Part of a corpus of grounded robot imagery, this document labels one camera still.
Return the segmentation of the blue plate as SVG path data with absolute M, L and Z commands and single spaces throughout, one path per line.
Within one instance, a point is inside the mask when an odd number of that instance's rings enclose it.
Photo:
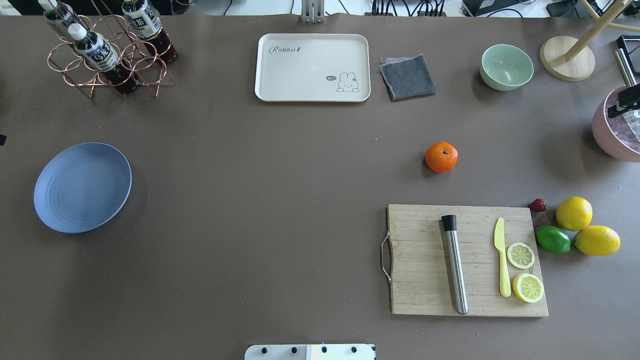
M 39 174 L 34 209 L 55 231 L 91 231 L 118 214 L 130 196 L 132 180 L 130 162 L 114 146 L 74 145 L 53 157 Z

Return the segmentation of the yellow lemon upper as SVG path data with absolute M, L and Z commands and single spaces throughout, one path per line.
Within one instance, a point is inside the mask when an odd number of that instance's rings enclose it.
M 569 231 L 581 231 L 590 225 L 593 216 L 593 207 L 588 200 L 572 196 L 558 205 L 555 218 L 560 227 Z

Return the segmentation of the yellow lemon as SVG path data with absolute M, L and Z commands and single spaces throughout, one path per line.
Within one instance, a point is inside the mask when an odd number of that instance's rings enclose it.
M 574 246 L 586 255 L 608 256 L 620 249 L 621 239 L 610 227 L 590 225 L 576 233 Z
M 572 196 L 558 205 L 555 218 L 560 227 L 569 231 L 581 231 L 590 225 L 593 216 L 593 207 L 588 200 Z

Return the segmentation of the tea bottle two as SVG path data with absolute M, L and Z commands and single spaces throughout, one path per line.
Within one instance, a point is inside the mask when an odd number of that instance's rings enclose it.
M 68 28 L 73 39 L 75 52 L 92 69 L 103 77 L 121 94 L 134 92 L 138 88 L 137 75 L 121 62 L 121 55 L 110 45 L 102 34 L 88 30 L 78 23 Z

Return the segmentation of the mint green bowl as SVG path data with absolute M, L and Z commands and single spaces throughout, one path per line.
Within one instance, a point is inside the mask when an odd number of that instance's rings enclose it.
M 520 48 L 496 44 L 482 54 L 480 77 L 496 91 L 513 91 L 528 83 L 534 75 L 534 64 Z

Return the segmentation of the tea bottle three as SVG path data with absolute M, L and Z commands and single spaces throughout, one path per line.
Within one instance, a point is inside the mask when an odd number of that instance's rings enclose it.
M 88 29 L 68 4 L 57 0 L 39 0 L 38 3 L 43 9 L 46 22 L 60 37 L 67 38 L 68 29 L 73 24 L 79 24 L 85 30 Z

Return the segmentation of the small red strawberry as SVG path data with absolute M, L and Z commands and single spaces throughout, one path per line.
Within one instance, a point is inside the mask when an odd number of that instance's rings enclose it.
M 536 198 L 528 205 L 528 208 L 533 212 L 545 212 L 547 209 L 547 202 L 542 198 Z

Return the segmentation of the green lime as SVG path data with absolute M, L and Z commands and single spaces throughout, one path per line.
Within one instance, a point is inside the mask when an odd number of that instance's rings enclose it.
M 535 230 L 535 240 L 543 249 L 558 255 L 568 253 L 572 245 L 569 236 L 552 225 L 538 227 Z

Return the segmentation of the tea bottle one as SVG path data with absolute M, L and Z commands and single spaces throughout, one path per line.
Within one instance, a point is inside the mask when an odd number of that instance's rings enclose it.
M 151 54 L 155 53 L 165 64 L 172 63 L 178 57 L 155 8 L 148 0 L 124 0 L 121 9 L 133 32 Z

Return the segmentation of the lemon slice upper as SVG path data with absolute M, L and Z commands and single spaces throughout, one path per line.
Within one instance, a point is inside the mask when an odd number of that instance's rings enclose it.
M 506 257 L 512 266 L 521 270 L 530 269 L 536 259 L 534 250 L 521 242 L 510 244 L 506 250 Z

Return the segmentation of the orange mandarin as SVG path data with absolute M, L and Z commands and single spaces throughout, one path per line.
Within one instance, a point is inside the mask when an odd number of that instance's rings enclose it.
M 458 150 L 448 142 L 436 142 L 425 151 L 424 160 L 435 173 L 446 173 L 456 166 Z

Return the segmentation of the lemon slice lower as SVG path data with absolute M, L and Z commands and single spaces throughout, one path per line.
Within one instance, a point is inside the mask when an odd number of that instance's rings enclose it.
M 530 273 L 522 273 L 512 280 L 512 291 L 523 302 L 537 303 L 544 296 L 544 284 L 537 276 Z

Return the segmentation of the yellow plastic knife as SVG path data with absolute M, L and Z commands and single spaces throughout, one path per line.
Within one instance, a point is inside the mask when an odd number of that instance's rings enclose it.
M 509 276 L 507 258 L 506 258 L 505 219 L 503 217 L 498 217 L 494 225 L 493 244 L 494 244 L 494 248 L 498 251 L 499 292 L 503 297 L 510 297 L 512 294 L 512 288 L 510 285 L 510 276 Z

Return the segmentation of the aluminium frame post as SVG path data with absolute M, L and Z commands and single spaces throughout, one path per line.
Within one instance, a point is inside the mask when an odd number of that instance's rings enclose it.
M 316 24 L 325 22 L 324 0 L 301 0 L 301 22 Z

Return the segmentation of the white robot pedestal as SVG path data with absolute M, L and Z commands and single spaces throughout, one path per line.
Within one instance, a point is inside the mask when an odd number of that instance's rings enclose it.
M 375 360 L 374 344 L 256 344 L 249 346 L 245 360 Z

